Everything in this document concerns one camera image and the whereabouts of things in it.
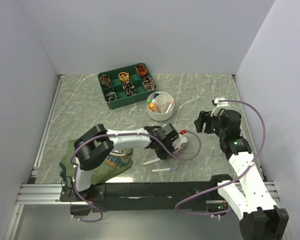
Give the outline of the white round pen holder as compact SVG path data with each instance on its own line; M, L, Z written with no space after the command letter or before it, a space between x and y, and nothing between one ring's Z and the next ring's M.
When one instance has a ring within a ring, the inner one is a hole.
M154 105L157 108L157 112L153 112L149 108L147 103L146 103L146 110L147 110L147 113L150 116L150 118L152 118L155 121L163 122L163 121L168 120L172 116L177 102L169 93L164 92L164 91L157 91L157 92L150 94L149 97L147 98L146 102L148 100L153 100L155 93L159 93L159 96L156 97L155 103L154 103ZM170 111L168 113L165 113L172 100L174 100L173 107L170 109Z

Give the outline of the black marker orange cap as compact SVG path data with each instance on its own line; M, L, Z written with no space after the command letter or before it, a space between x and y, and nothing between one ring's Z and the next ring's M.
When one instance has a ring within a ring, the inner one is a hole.
M153 111L153 112L157 112L157 108L153 103L149 103L148 107Z

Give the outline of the white pen brown cap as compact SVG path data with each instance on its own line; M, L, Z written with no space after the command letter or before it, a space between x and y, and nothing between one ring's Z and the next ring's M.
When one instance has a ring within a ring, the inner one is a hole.
M167 114L167 113L170 111L170 109L173 107L174 103L175 103L175 100L172 100L172 101L170 102L168 108L167 108L166 111L165 111L166 114Z

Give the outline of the white pen yellow cap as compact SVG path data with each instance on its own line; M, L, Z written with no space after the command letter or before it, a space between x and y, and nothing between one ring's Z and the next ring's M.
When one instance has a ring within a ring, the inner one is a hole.
M151 165L151 164L160 162L160 161L161 161L160 158L156 158L156 159L153 159L153 160L146 161L146 162L144 162L142 165L143 165L143 166L148 166L148 165Z

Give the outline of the white pen light blue cap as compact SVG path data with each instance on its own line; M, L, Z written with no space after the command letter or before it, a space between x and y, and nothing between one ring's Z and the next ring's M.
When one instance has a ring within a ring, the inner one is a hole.
M177 167L169 167L169 168L159 168L159 169L152 169L151 173L161 173L161 172L171 172L175 171Z

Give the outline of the white marker blue cap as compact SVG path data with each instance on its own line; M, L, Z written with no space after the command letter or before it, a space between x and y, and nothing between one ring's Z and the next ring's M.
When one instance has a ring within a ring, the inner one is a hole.
M151 101L153 104L155 103L156 98L157 98L159 95L160 95L160 94L159 94L158 92L156 92L156 93L154 94L153 99L152 99L152 101Z

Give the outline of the pink capped pencil tube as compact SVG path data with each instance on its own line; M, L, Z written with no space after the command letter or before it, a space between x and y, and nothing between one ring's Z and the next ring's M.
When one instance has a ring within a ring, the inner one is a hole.
M180 152L188 145L188 143L182 143L177 149L175 149L175 151L173 152L173 154L175 156L179 155Z

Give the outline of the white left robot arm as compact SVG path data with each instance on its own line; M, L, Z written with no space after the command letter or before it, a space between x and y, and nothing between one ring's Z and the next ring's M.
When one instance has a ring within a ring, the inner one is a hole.
M97 124L74 143L76 159L70 161L76 168L72 195L78 201L86 200L90 195L93 170L113 154L119 155L131 148L152 149L157 158L165 160L168 156L176 156L187 143L186 137L170 123L164 127L145 126L123 131L106 129L103 124Z

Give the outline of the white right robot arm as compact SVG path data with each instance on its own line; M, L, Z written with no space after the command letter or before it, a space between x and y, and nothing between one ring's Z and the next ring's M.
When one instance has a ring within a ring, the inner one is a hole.
M213 176L210 196L222 197L239 219L241 236L245 240L281 240L289 220L285 208L272 198L253 162L248 141L241 136L241 114L235 110L201 111L194 121L196 131L215 134L220 148L239 177L241 189L223 176Z

